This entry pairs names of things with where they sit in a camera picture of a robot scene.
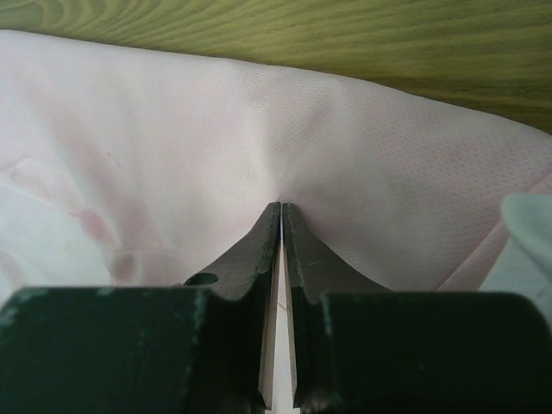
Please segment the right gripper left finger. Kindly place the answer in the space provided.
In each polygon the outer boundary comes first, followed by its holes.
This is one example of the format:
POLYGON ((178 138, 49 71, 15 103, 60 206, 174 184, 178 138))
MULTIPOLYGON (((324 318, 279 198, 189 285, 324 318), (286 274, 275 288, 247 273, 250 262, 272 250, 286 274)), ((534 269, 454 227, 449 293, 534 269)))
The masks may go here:
POLYGON ((169 287, 33 287, 1 310, 4 413, 262 413, 281 206, 169 287))

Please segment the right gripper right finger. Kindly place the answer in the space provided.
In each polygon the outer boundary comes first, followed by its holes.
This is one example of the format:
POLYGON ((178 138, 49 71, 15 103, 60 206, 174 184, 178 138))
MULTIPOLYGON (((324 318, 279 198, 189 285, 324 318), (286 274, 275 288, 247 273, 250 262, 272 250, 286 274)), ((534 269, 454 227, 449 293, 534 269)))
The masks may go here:
POLYGON ((394 292, 282 206, 293 403, 303 413, 548 413, 551 333, 511 293, 394 292))

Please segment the pink t shirt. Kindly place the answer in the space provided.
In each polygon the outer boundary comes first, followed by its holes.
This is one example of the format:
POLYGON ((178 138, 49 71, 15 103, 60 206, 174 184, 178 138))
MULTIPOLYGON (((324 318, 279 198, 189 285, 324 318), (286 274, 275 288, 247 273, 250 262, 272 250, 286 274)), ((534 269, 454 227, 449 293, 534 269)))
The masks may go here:
MULTIPOLYGON (((1 33, 1 310, 24 288, 182 284, 271 203, 388 290, 511 293, 480 287, 519 193, 551 196, 551 137, 503 117, 320 72, 1 33)), ((284 256, 281 217, 262 413, 303 413, 284 256)))

